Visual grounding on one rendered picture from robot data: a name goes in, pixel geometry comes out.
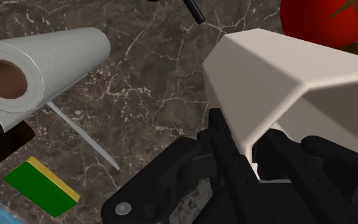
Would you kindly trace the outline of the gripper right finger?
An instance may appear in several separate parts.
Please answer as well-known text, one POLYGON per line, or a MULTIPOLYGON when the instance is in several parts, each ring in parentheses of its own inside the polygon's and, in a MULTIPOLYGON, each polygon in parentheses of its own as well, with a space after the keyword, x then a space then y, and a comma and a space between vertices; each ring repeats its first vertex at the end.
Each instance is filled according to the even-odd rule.
POLYGON ((290 179, 315 224, 358 224, 358 153, 319 136, 269 129, 253 146, 262 180, 290 179))

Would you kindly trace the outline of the beige angular box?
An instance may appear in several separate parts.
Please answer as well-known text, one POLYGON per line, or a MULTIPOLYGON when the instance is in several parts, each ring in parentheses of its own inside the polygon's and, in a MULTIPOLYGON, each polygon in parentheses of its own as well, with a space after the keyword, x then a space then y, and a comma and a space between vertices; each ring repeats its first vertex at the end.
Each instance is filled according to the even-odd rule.
POLYGON ((270 128, 358 152, 358 55, 253 29, 223 36, 203 75, 210 106, 247 157, 270 128))

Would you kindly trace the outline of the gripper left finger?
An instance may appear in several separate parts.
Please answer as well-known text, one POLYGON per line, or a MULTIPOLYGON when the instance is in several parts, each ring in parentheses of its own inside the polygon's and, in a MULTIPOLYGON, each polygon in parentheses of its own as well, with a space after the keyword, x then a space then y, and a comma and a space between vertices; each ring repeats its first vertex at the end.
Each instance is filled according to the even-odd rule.
POLYGON ((180 137, 105 201, 102 224, 168 224, 178 203, 201 179, 214 180, 229 202, 214 215, 233 211, 234 224, 279 224, 279 219, 245 156, 238 152, 220 109, 196 139, 180 137))

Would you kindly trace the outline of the thin white stick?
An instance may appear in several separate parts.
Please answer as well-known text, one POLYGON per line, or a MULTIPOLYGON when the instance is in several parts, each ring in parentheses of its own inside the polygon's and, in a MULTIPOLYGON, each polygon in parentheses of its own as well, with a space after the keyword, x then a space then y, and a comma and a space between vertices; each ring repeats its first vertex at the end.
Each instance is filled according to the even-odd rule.
POLYGON ((105 158, 115 169, 120 170, 119 165, 113 157, 104 150, 91 136, 88 135, 79 125, 73 122, 62 110, 60 110, 52 101, 47 105, 58 114, 68 125, 70 125, 97 153, 105 158))

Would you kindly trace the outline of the light blue object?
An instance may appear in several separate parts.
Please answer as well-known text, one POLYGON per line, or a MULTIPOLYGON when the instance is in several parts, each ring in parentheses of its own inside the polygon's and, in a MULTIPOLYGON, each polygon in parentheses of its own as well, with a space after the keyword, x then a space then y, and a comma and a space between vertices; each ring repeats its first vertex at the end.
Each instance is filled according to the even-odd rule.
POLYGON ((0 224, 29 224, 29 222, 13 210, 0 205, 0 224))

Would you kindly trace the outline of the red tomato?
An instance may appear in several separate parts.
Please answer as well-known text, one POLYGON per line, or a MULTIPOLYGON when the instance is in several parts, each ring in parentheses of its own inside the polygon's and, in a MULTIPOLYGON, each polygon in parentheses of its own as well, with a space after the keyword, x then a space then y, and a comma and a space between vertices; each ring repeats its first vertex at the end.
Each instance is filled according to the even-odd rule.
POLYGON ((331 48, 358 41, 358 0, 281 0, 285 35, 331 48))

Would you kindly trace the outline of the black pen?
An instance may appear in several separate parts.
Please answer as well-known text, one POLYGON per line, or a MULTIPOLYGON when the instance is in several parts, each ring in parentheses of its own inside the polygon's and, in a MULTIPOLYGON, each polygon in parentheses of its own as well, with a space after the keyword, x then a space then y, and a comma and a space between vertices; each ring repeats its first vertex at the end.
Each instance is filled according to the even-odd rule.
POLYGON ((200 11, 197 3, 195 0, 183 0, 184 4, 186 5, 187 9, 195 19, 198 25, 202 24, 205 21, 205 17, 200 11))

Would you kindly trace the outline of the white paper towel roll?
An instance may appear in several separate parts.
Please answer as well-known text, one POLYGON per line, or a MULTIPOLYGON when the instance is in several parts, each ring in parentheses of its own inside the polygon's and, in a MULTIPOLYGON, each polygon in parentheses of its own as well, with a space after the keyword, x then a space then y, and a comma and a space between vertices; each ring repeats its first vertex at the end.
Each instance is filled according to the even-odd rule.
POLYGON ((0 97, 4 132, 66 91, 110 54, 107 36, 93 27, 0 40, 0 61, 18 67, 27 82, 16 99, 0 97))

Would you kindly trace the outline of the green and yellow sponge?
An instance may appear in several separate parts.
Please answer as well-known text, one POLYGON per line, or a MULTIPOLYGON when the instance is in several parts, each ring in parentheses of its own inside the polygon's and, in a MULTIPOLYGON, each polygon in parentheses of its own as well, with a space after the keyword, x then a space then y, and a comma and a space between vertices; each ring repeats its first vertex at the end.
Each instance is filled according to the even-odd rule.
POLYGON ((9 172, 4 180, 54 218, 80 199, 77 192, 33 156, 9 172))

